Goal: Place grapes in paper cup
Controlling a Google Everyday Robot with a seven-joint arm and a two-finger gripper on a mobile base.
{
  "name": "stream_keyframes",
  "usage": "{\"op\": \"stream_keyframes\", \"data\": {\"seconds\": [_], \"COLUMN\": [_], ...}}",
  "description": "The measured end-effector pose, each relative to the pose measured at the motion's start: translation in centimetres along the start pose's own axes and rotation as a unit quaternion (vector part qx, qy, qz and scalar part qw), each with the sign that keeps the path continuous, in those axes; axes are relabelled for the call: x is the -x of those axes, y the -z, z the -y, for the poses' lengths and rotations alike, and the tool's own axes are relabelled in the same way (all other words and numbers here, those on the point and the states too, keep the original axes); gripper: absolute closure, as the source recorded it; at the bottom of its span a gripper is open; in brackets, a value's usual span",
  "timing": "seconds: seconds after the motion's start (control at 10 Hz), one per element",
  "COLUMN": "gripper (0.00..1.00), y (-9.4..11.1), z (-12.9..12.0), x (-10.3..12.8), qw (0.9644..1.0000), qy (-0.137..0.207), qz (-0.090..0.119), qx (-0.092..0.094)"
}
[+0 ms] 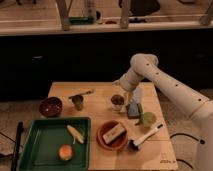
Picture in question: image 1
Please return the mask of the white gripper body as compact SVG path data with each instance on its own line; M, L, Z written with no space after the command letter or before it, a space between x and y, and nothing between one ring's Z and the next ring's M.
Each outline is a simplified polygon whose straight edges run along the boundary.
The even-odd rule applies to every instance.
M124 74L120 79L115 80L113 84L120 86L124 90L125 98L131 100L133 97L133 91L137 87L137 80L128 74Z

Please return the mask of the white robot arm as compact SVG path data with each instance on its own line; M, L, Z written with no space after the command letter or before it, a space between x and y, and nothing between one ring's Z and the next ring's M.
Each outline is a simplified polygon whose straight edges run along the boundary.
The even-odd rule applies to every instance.
M144 79L150 80L170 101L200 128L204 141L197 147L194 171L213 171L213 100L161 71L153 54L135 54L130 68L116 83L133 92Z

